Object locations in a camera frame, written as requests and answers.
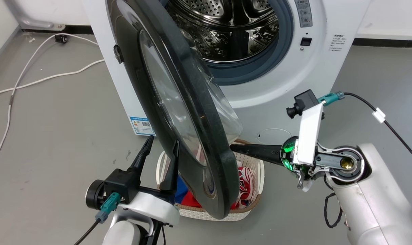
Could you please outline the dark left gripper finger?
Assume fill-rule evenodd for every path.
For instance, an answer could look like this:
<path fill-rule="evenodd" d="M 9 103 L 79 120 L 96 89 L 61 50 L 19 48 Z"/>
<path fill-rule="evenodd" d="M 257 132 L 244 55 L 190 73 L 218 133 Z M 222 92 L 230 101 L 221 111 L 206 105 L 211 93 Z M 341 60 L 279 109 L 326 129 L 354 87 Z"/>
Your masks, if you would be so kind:
<path fill-rule="evenodd" d="M 142 173 L 146 158 L 152 149 L 153 140 L 153 135 L 148 136 L 141 150 L 138 152 L 131 166 L 128 168 L 128 172 L 137 172 L 139 174 Z"/>
<path fill-rule="evenodd" d="M 170 153 L 166 153 L 169 160 L 164 179 L 160 183 L 161 191 L 177 191 L 180 142 L 175 141 Z"/>

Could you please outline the plain red garment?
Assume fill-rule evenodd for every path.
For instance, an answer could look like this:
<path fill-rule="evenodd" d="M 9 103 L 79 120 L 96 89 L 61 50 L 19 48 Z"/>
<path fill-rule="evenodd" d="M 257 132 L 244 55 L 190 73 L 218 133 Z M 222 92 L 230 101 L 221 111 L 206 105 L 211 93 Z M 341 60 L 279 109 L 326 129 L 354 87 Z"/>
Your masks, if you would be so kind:
<path fill-rule="evenodd" d="M 193 194 L 190 191 L 187 191 L 186 195 L 184 195 L 181 205 L 193 207 L 193 208 L 202 208 L 202 206 L 198 203 L 195 199 Z"/>

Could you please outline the black round glass washer door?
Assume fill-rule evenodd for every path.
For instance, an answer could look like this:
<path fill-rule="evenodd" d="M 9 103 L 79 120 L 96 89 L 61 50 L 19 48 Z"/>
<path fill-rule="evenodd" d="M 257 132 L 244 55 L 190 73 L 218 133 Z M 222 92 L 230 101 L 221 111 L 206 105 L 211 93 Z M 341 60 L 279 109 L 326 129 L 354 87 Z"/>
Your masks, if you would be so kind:
<path fill-rule="evenodd" d="M 158 0 L 105 0 L 117 61 L 167 155 L 202 208 L 228 216 L 239 193 L 230 145 L 243 126 L 193 37 Z"/>

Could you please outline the steel perforated washer drum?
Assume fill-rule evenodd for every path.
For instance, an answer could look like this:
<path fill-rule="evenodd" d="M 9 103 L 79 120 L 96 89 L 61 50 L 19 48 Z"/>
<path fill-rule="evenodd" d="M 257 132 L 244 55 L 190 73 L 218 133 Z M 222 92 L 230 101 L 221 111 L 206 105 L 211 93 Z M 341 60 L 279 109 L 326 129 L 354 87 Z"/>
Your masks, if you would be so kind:
<path fill-rule="evenodd" d="M 257 56 L 276 39 L 279 22 L 268 0 L 169 0 L 167 12 L 212 63 Z"/>

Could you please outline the white front-load washing machine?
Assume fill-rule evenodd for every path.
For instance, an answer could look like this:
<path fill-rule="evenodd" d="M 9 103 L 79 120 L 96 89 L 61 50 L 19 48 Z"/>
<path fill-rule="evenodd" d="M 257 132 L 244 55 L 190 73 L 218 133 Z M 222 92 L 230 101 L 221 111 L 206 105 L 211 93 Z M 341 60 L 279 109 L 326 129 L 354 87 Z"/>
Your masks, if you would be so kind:
<path fill-rule="evenodd" d="M 306 90 L 332 89 L 371 0 L 309 0 L 313 26 L 301 28 L 294 0 L 292 43 L 272 71 L 252 82 L 220 86 L 243 124 L 241 138 L 279 144 L 297 135 L 299 123 L 284 107 Z"/>

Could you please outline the grey metal floor bracket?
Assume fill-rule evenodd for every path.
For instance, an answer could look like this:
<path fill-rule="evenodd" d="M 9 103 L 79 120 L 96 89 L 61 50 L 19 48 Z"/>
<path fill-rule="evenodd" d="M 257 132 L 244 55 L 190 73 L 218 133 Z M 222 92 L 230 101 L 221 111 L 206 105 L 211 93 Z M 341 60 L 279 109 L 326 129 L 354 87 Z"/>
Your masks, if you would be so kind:
<path fill-rule="evenodd" d="M 21 29 L 26 30 L 41 30 L 41 31 L 63 31 L 66 29 L 65 24 L 52 23 L 49 21 L 42 21 L 28 16 L 21 6 L 18 5 L 17 0 L 4 0 L 8 9 L 16 19 Z"/>

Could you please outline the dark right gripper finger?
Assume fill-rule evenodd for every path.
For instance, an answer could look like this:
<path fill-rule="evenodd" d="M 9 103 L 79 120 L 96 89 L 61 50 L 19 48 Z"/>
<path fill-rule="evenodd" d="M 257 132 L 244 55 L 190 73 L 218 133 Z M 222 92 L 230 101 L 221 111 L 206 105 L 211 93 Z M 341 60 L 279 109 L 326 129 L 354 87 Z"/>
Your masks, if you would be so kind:
<path fill-rule="evenodd" d="M 283 166 L 281 158 L 282 145 L 232 144 L 230 149 L 233 152 Z"/>

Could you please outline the blue energy label sticker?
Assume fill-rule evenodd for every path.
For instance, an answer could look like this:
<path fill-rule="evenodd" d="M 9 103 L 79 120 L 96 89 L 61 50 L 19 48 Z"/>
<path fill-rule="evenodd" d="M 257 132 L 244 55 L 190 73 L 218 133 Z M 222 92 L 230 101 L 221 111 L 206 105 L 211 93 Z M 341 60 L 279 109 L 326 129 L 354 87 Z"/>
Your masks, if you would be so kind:
<path fill-rule="evenodd" d="M 155 135 L 148 118 L 130 117 L 130 121 L 136 135 Z"/>

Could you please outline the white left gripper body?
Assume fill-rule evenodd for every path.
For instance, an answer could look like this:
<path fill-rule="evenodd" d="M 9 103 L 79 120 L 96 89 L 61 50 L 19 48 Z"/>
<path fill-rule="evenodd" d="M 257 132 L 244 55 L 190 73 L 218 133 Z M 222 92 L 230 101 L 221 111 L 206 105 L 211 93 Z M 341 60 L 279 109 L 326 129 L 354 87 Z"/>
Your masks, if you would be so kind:
<path fill-rule="evenodd" d="M 138 221 L 151 225 L 153 220 L 176 226 L 180 220 L 178 208 L 152 194 L 138 192 L 129 204 L 118 206 L 119 221 Z"/>

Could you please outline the blue garment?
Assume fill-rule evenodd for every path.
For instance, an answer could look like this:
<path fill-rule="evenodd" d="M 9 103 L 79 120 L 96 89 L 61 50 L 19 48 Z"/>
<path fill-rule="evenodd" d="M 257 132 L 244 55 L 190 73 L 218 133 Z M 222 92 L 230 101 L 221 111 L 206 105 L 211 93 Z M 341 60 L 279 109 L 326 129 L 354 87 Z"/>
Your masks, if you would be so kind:
<path fill-rule="evenodd" d="M 187 188 L 186 184 L 184 183 L 182 178 L 180 176 L 178 176 L 178 178 L 177 178 L 177 189 L 176 189 L 176 192 L 175 192 L 175 203 L 181 204 L 182 200 L 186 196 L 187 192 L 188 192 L 188 188 Z"/>

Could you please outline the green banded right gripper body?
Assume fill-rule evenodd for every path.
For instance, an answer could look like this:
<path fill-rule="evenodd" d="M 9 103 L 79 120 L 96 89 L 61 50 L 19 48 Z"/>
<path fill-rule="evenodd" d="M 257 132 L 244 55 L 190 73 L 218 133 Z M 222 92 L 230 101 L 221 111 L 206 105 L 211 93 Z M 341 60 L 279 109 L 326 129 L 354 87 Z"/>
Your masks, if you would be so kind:
<path fill-rule="evenodd" d="M 281 147 L 281 162 L 298 178 L 297 188 L 303 192 L 307 192 L 324 172 L 329 172 L 327 166 L 315 161 L 323 112 L 321 103 L 303 111 L 298 137 L 289 138 Z"/>

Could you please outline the grey rubber door gasket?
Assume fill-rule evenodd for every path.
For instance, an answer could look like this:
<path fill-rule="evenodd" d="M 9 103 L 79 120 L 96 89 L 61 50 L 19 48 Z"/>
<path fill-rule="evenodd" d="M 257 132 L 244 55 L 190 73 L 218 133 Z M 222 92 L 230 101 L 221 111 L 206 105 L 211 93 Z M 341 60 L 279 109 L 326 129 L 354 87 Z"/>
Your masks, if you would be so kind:
<path fill-rule="evenodd" d="M 268 0 L 278 18 L 279 30 L 277 37 L 260 54 L 245 61 L 235 63 L 206 64 L 220 86 L 240 85 L 272 71 L 285 57 L 290 48 L 294 32 L 294 18 L 287 0 Z"/>

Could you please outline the grey warning label sticker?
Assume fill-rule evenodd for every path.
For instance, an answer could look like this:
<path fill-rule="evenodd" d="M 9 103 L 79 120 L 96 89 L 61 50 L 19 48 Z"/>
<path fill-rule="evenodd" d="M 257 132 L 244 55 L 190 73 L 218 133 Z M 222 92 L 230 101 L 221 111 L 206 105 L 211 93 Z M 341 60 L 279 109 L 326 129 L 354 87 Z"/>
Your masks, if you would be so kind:
<path fill-rule="evenodd" d="M 294 0 L 299 17 L 301 28 L 313 26 L 313 18 L 310 7 L 310 0 Z"/>

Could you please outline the white woven laundry basket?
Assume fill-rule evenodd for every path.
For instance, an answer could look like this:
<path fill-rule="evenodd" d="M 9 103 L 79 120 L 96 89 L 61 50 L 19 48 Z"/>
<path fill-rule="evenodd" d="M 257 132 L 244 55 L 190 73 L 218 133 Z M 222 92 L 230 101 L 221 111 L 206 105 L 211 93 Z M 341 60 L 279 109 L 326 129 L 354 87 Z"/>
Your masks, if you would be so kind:
<path fill-rule="evenodd" d="M 253 176 L 253 197 L 248 201 L 248 205 L 242 209 L 231 210 L 227 217 L 224 219 L 215 219 L 209 213 L 207 213 L 203 208 L 194 208 L 186 205 L 181 205 L 176 202 L 175 206 L 179 209 L 180 216 L 207 220 L 207 221 L 219 221 L 219 222 L 235 222 L 244 219 L 252 209 L 254 209 L 261 200 L 262 191 L 264 187 L 264 178 L 265 178 L 265 168 L 264 162 L 254 157 L 249 157 L 241 153 L 234 153 L 236 159 L 241 162 L 242 166 L 249 167 Z M 163 151 L 158 158 L 156 166 L 156 184 L 158 189 L 159 185 L 163 181 L 167 169 L 169 167 L 169 157 Z"/>

